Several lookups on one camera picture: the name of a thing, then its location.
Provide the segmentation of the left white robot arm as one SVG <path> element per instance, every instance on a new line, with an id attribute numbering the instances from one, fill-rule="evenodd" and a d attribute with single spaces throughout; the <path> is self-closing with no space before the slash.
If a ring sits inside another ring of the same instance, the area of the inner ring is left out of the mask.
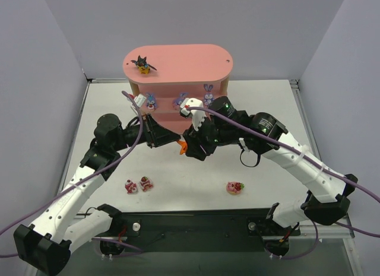
<path id="1" fill-rule="evenodd" d="M 71 181 L 28 226 L 14 232 L 18 256 L 46 275 L 58 275 L 77 247 L 107 231 L 120 211 L 102 205 L 85 220 L 72 224 L 89 197 L 110 178 L 122 161 L 121 150 L 138 144 L 159 147 L 180 140 L 180 135 L 160 126 L 151 116 L 138 117 L 137 125 L 122 127 L 114 114 L 101 116 L 94 139 Z"/>

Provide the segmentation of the blue bunny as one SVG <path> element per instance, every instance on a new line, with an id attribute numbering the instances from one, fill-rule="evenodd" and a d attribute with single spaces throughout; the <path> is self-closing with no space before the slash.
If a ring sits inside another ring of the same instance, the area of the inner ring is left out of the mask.
<path id="1" fill-rule="evenodd" d="M 203 102 L 205 106 L 209 106 L 214 101 L 214 96 L 212 94 L 213 87 L 212 84 L 204 84 L 205 94 Z"/>

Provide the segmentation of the purple bunny donut toy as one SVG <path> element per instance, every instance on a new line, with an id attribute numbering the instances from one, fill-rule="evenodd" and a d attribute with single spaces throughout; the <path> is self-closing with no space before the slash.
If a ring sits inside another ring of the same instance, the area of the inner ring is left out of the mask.
<path id="1" fill-rule="evenodd" d="M 180 93 L 179 96 L 173 100 L 172 106 L 174 108 L 178 108 L 187 98 L 187 95 L 188 93 Z"/>

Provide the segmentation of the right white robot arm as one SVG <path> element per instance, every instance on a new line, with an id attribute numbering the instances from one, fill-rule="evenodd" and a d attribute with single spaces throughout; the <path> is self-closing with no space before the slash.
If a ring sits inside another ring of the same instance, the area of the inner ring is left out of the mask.
<path id="1" fill-rule="evenodd" d="M 311 220 L 329 226 L 346 216 L 354 191 L 354 175 L 342 175 L 316 158 L 308 146 L 299 143 L 274 116 L 259 112 L 249 115 L 236 110 L 226 96 L 221 96 L 204 108 L 201 100 L 185 99 L 179 113 L 191 118 L 192 125 L 183 133 L 187 144 L 186 156 L 205 160 L 217 147 L 236 144 L 242 151 L 253 151 L 289 172 L 308 192 L 306 199 L 292 204 L 276 203 L 267 219 L 282 228 Z"/>

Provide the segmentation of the orange spiky creature toy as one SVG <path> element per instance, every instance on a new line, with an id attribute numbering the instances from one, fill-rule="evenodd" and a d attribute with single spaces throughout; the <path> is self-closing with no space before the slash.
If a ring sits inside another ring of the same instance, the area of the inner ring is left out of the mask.
<path id="1" fill-rule="evenodd" d="M 179 144 L 181 147 L 179 154 L 180 155 L 185 154 L 187 152 L 187 149 L 188 149 L 188 145 L 187 145 L 186 141 L 178 140 L 177 144 Z"/>

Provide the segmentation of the black bat creature toy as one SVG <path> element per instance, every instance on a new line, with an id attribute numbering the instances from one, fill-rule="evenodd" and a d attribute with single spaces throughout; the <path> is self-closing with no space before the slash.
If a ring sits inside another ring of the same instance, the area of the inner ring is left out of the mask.
<path id="1" fill-rule="evenodd" d="M 141 74 L 149 74 L 151 70 L 157 70 L 157 68 L 147 62 L 146 56 L 142 58 L 139 55 L 136 60 L 131 60 L 131 62 L 137 67 Z"/>

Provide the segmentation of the small purple bunny toy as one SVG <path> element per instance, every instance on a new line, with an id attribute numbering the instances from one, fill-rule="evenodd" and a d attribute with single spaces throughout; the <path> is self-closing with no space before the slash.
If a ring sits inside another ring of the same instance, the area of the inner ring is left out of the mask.
<path id="1" fill-rule="evenodd" d="M 155 111 L 157 109 L 157 101 L 152 93 L 146 93 L 146 107 L 149 111 Z"/>

